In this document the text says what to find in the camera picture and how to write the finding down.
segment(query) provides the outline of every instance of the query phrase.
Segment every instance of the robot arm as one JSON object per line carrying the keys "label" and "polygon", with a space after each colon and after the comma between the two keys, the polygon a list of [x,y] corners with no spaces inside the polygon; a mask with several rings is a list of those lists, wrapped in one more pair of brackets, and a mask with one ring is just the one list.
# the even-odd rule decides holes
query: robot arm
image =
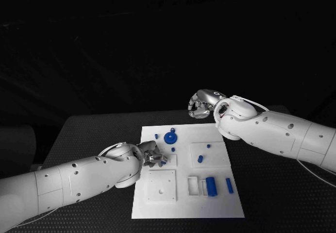
{"label": "robot arm", "polygon": [[[264,108],[258,113],[254,106]],[[242,139],[251,146],[284,157],[310,162],[336,172],[336,129],[295,116],[269,111],[255,102],[202,89],[189,102],[194,118],[213,110],[216,128],[231,140]]]}
{"label": "robot arm", "polygon": [[36,215],[140,179],[143,166],[167,158],[154,141],[118,143],[92,156],[0,180],[0,233]]}

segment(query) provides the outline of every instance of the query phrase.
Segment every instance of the black background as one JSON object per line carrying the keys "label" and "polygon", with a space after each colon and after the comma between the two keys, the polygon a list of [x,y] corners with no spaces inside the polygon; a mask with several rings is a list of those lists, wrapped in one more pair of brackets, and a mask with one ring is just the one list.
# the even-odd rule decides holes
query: black background
{"label": "black background", "polygon": [[331,6],[11,1],[0,22],[0,122],[50,144],[69,116],[186,109],[203,88],[336,126]]}

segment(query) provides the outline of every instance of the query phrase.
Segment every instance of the blue knob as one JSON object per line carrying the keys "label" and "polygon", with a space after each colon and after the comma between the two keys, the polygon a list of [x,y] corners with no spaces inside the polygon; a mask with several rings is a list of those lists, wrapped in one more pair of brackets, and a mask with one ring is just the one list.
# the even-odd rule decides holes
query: blue knob
{"label": "blue knob", "polygon": [[200,155],[200,156],[197,157],[197,162],[202,163],[202,161],[203,161],[203,156]]}

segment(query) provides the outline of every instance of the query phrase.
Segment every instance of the robotic hand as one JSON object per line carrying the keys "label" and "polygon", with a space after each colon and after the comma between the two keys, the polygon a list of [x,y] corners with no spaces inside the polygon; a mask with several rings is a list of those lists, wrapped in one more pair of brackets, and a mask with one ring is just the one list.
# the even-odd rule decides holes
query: robotic hand
{"label": "robotic hand", "polygon": [[[264,109],[258,113],[254,106]],[[231,140],[336,172],[336,129],[295,116],[269,111],[255,102],[202,89],[189,101],[189,115],[206,118],[213,111],[216,128]]]}
{"label": "robotic hand", "polygon": [[167,162],[154,141],[117,143],[92,156],[0,180],[0,233],[29,218],[140,179],[143,166]]}

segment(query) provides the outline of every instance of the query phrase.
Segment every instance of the table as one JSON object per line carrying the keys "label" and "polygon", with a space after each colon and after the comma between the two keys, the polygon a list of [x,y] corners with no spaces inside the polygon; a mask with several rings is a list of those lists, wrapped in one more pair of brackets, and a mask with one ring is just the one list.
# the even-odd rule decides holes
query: table
{"label": "table", "polygon": [[[288,114],[281,105],[267,108]],[[213,122],[212,116],[190,118],[186,110],[72,116],[63,125],[43,168],[98,155],[117,142],[138,144],[141,126]],[[59,208],[43,219],[10,232],[334,232],[336,189],[304,170],[295,160],[269,154],[242,140],[223,140],[244,219],[131,219],[132,185],[124,189],[114,187],[91,199]],[[331,174],[313,165],[307,166],[336,183]]]}

